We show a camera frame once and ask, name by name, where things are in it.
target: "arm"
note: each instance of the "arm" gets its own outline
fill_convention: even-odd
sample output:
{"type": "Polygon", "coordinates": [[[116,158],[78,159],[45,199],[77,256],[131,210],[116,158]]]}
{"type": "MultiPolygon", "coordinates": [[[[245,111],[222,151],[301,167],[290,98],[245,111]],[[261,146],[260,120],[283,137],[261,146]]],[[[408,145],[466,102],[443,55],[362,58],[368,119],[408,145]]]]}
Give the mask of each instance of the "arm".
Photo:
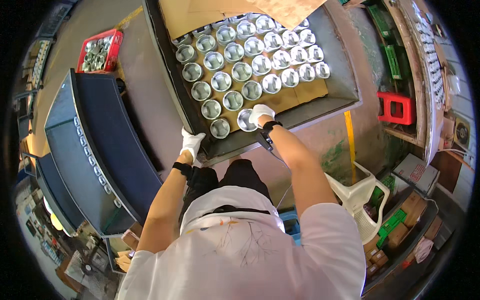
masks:
{"type": "MultiPolygon", "coordinates": [[[[177,162],[192,165],[205,133],[191,135],[182,129],[182,135],[183,148],[177,162]]],[[[137,251],[157,253],[165,250],[175,240],[178,201],[183,195],[186,182],[187,178],[180,170],[173,168],[170,171],[150,205],[137,251]]]]}
{"type": "MultiPolygon", "coordinates": [[[[274,120],[275,113],[268,107],[258,106],[254,106],[252,116],[257,118],[255,124],[263,127],[268,121],[274,120]]],[[[314,153],[282,126],[274,126],[269,136],[292,173],[293,194],[299,216],[314,204],[338,203],[314,153]]]]}

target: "cardboard sheet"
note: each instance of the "cardboard sheet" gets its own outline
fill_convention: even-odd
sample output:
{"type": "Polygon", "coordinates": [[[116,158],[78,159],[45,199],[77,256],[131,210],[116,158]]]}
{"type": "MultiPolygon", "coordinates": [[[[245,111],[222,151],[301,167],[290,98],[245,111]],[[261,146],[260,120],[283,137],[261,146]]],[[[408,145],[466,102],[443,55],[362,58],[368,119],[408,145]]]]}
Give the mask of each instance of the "cardboard sheet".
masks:
{"type": "Polygon", "coordinates": [[[171,39],[224,18],[265,13],[293,29],[326,0],[158,0],[171,39]]]}
{"type": "MultiPolygon", "coordinates": [[[[195,43],[196,43],[196,38],[194,38],[193,41],[192,41],[192,45],[196,50],[195,43]]],[[[239,39],[236,40],[236,43],[238,43],[242,46],[244,44],[244,42],[239,40],[239,39]]],[[[216,51],[221,53],[222,56],[223,56],[224,49],[225,49],[224,46],[218,45],[218,49],[216,51]]],[[[197,51],[197,54],[198,54],[198,58],[195,62],[198,63],[199,65],[201,65],[202,69],[204,71],[203,77],[200,79],[200,81],[207,82],[211,87],[212,86],[211,85],[211,80],[212,80],[212,76],[213,76],[214,73],[210,72],[209,70],[207,70],[204,67],[203,61],[204,61],[205,56],[198,51],[197,51]]],[[[263,55],[265,55],[267,57],[271,57],[273,55],[273,53],[264,52],[263,55]]],[[[246,57],[246,56],[243,57],[242,61],[248,63],[249,65],[252,64],[252,59],[249,58],[249,57],[246,57]]],[[[225,67],[223,68],[222,71],[228,73],[231,76],[232,66],[233,66],[232,63],[225,62],[225,67]]],[[[269,74],[272,74],[272,73],[280,75],[281,71],[272,69],[269,72],[269,74]]],[[[252,77],[249,80],[255,80],[257,82],[261,82],[263,77],[264,76],[252,75],[252,77]]],[[[192,90],[193,83],[189,83],[187,81],[184,81],[184,83],[185,83],[186,89],[189,92],[189,95],[192,96],[191,95],[191,90],[192,90]]],[[[234,80],[232,80],[232,86],[229,89],[229,91],[239,91],[240,92],[243,84],[244,83],[238,83],[238,82],[235,82],[234,80]]],[[[255,100],[255,101],[249,101],[247,99],[244,99],[243,100],[243,106],[237,111],[230,111],[230,110],[227,110],[226,108],[223,107],[222,99],[223,99],[223,96],[225,95],[225,93],[226,92],[217,92],[217,91],[212,89],[212,95],[211,95],[210,99],[214,99],[214,100],[216,100],[220,103],[220,105],[222,106],[222,113],[220,114],[220,118],[227,119],[228,123],[230,124],[230,132],[234,132],[234,131],[240,129],[238,127],[238,124],[237,124],[237,115],[244,108],[253,108],[253,106],[256,105],[256,104],[265,104],[265,105],[268,105],[271,109],[273,109],[275,111],[275,113],[279,113],[279,112],[285,111],[287,109],[293,108],[293,107],[295,107],[299,104],[309,102],[309,101],[311,101],[313,99],[316,99],[318,97],[323,97],[328,93],[328,91],[327,91],[327,87],[326,87],[324,79],[315,79],[312,82],[307,82],[307,83],[302,83],[301,82],[294,88],[282,87],[280,92],[278,92],[277,94],[262,93],[262,96],[260,96],[260,98],[258,100],[255,100]]],[[[203,102],[196,101],[195,99],[192,98],[192,103],[198,109],[199,116],[201,116],[201,118],[203,118],[202,113],[200,111],[200,108],[201,108],[203,102]]],[[[212,121],[207,120],[205,118],[203,118],[203,119],[208,124],[208,126],[210,126],[212,121]]]]}
{"type": "Polygon", "coordinates": [[[255,7],[277,20],[286,29],[292,30],[305,20],[326,0],[247,0],[255,7]]]}

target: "black shorts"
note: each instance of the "black shorts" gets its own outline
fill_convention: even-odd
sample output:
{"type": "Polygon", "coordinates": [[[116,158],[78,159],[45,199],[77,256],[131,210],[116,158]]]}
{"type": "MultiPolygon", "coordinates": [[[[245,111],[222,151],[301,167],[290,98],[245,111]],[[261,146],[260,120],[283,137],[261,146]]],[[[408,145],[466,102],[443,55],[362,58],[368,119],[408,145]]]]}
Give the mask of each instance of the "black shorts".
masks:
{"type": "Polygon", "coordinates": [[[253,169],[252,162],[248,159],[237,159],[233,161],[220,182],[218,182],[218,177],[214,169],[193,167],[192,179],[188,184],[185,197],[183,197],[183,207],[180,212],[179,224],[181,224],[187,208],[195,199],[214,189],[227,185],[256,190],[272,202],[267,186],[260,180],[257,172],[253,169]]]}

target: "brown cardboard box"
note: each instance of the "brown cardboard box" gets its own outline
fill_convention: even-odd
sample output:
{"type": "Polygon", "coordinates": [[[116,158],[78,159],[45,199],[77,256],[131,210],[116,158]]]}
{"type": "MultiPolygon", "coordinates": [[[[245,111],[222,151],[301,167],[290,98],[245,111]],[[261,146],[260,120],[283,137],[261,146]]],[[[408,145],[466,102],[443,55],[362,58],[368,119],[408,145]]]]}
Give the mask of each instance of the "brown cardboard box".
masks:
{"type": "Polygon", "coordinates": [[[407,234],[408,228],[403,223],[399,223],[388,235],[388,247],[391,249],[398,247],[407,234]]]}
{"type": "Polygon", "coordinates": [[[135,234],[133,234],[130,229],[128,229],[124,234],[123,236],[121,237],[122,241],[125,242],[125,244],[127,244],[127,246],[130,247],[130,249],[132,250],[137,250],[137,246],[138,246],[138,238],[135,236],[135,234]]]}
{"type": "Polygon", "coordinates": [[[140,223],[138,222],[135,222],[131,227],[130,227],[130,231],[135,234],[138,238],[140,238],[140,236],[142,235],[142,230],[144,228],[142,227],[142,225],[140,225],[140,223]]]}
{"type": "Polygon", "coordinates": [[[371,277],[373,274],[375,274],[378,271],[379,267],[376,264],[372,264],[368,269],[367,269],[367,277],[371,277]]]}
{"type": "Polygon", "coordinates": [[[379,250],[377,253],[375,253],[374,255],[372,255],[370,261],[374,264],[377,263],[377,261],[379,259],[381,259],[383,256],[385,256],[385,253],[382,251],[382,250],[379,250]]]}
{"type": "Polygon", "coordinates": [[[198,27],[247,12],[266,13],[292,30],[326,0],[159,0],[171,39],[198,27]]]}
{"type": "Polygon", "coordinates": [[[369,241],[368,243],[363,245],[363,252],[366,253],[370,249],[377,248],[377,242],[378,242],[379,239],[380,239],[380,236],[378,234],[376,234],[375,237],[371,241],[369,241]]]}
{"type": "Polygon", "coordinates": [[[432,223],[430,224],[430,227],[428,227],[427,232],[423,235],[426,239],[433,240],[435,236],[438,233],[438,230],[440,229],[440,226],[442,225],[443,221],[440,219],[440,217],[437,215],[435,219],[433,219],[432,223]]]}
{"type": "Polygon", "coordinates": [[[407,217],[405,218],[405,221],[403,221],[403,224],[408,228],[414,226],[426,207],[427,201],[420,197],[416,192],[412,192],[405,202],[403,202],[401,207],[401,209],[407,213],[407,217]]]}
{"type": "Polygon", "coordinates": [[[380,250],[374,257],[372,257],[371,261],[381,268],[386,262],[388,262],[388,257],[380,250]]]}
{"type": "Polygon", "coordinates": [[[378,253],[378,248],[375,247],[373,249],[368,250],[368,252],[365,253],[365,257],[370,260],[372,259],[372,256],[378,253]]]}

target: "concrete floor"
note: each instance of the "concrete floor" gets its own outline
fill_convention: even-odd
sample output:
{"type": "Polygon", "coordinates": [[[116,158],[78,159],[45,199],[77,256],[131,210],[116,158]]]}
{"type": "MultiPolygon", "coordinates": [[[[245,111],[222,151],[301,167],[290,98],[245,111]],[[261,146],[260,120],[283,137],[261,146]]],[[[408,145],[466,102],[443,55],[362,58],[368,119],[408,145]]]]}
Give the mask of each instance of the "concrete floor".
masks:
{"type": "MultiPolygon", "coordinates": [[[[338,1],[329,0],[328,3],[335,6],[338,1]]],[[[113,28],[140,6],[140,0],[83,0],[76,7],[71,19],[61,29],[58,41],[48,58],[45,88],[38,94],[36,101],[34,133],[29,143],[31,153],[43,156],[49,152],[43,125],[67,70],[76,68],[82,42],[92,35],[113,28]]],[[[349,17],[356,18],[357,14],[360,17],[356,22],[352,22],[352,25],[358,29],[358,23],[362,23],[363,29],[358,29],[359,36],[362,32],[375,33],[374,29],[368,28],[371,24],[364,22],[367,18],[363,12],[355,12],[349,17]]],[[[128,98],[124,99],[125,105],[131,112],[129,116],[149,155],[158,158],[166,169],[162,173],[162,178],[165,179],[181,149],[182,123],[162,80],[143,12],[137,10],[122,22],[120,27],[125,36],[120,48],[118,74],[125,79],[127,85],[128,98]]],[[[375,55],[369,54],[367,57],[364,54],[362,57],[359,63],[361,68],[357,72],[363,105],[351,111],[355,153],[356,160],[361,165],[376,173],[390,157],[387,154],[390,153],[391,139],[386,137],[381,123],[377,121],[380,105],[375,93],[381,80],[372,72],[369,63],[375,55]]],[[[343,114],[299,130],[295,134],[317,154],[327,173],[344,182],[351,181],[350,145],[343,114]]],[[[272,200],[277,203],[290,184],[289,173],[283,164],[263,148],[244,153],[242,157],[253,162],[260,178],[266,183],[272,200]]],[[[227,167],[227,161],[214,166],[219,179],[223,177],[227,167]]],[[[289,192],[282,206],[290,206],[292,203],[292,193],[289,192]]]]}

